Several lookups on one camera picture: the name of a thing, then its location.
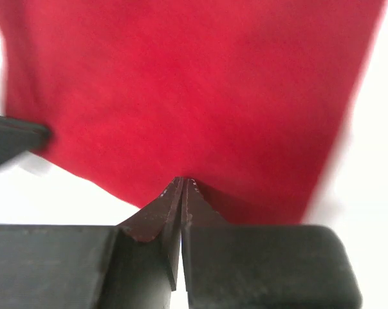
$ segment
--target black clamp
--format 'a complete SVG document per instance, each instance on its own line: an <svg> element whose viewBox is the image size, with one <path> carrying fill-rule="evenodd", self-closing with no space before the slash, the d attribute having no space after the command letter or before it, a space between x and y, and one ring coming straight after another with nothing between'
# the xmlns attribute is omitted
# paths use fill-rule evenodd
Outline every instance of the black clamp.
<svg viewBox="0 0 388 309"><path fill-rule="evenodd" d="M43 146L43 126L0 117L0 164ZM0 225L0 309L162 309L182 239L191 309L359 309L343 245L319 226L240 226L175 178L115 227Z"/></svg>

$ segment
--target black plastic part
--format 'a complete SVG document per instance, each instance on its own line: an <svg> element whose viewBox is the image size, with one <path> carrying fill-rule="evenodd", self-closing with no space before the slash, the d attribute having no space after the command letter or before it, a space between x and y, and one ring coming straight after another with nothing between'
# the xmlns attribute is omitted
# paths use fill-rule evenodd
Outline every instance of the black plastic part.
<svg viewBox="0 0 388 309"><path fill-rule="evenodd" d="M49 136L44 126L0 117L0 165ZM0 309L166 309L181 232L191 309L361 306L332 230L231 225L194 180L175 178L116 227L0 225Z"/></svg>
<svg viewBox="0 0 388 309"><path fill-rule="evenodd" d="M0 309L168 308L182 186L116 227L0 225Z"/></svg>
<svg viewBox="0 0 388 309"><path fill-rule="evenodd" d="M44 147L49 137L44 126L0 116L0 165L24 151Z"/></svg>
<svg viewBox="0 0 388 309"><path fill-rule="evenodd" d="M183 191L182 252L191 309L358 309L343 245L318 226L230 225L193 180Z"/></svg>

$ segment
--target white background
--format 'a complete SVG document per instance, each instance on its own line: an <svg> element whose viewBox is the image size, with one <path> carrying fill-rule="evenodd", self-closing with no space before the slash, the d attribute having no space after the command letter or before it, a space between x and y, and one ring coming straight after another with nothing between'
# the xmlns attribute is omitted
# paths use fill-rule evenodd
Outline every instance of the white background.
<svg viewBox="0 0 388 309"><path fill-rule="evenodd" d="M2 64L0 41L0 72ZM332 227L345 243L363 308L388 309L388 8L353 100L306 222ZM115 225L135 211L32 154L0 168L0 223ZM183 272L171 307L187 308Z"/></svg>

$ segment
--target white surface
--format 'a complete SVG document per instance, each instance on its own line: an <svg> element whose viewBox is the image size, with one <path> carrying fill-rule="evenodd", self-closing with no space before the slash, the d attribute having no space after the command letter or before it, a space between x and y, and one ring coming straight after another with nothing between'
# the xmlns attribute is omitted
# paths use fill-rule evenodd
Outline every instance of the white surface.
<svg viewBox="0 0 388 309"><path fill-rule="evenodd" d="M388 9L355 101L306 221L329 225L342 238L363 308L388 309ZM25 155L0 169L0 223L114 225L136 211L53 165L32 173L32 158ZM180 272L174 309L187 308L183 285Z"/></svg>

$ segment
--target red fabric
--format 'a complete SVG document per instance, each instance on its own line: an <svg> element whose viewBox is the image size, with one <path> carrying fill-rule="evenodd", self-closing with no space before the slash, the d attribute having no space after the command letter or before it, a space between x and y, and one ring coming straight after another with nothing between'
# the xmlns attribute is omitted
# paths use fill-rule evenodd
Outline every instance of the red fabric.
<svg viewBox="0 0 388 309"><path fill-rule="evenodd" d="M383 0L0 0L6 113L143 206L174 176L236 223L297 223Z"/></svg>

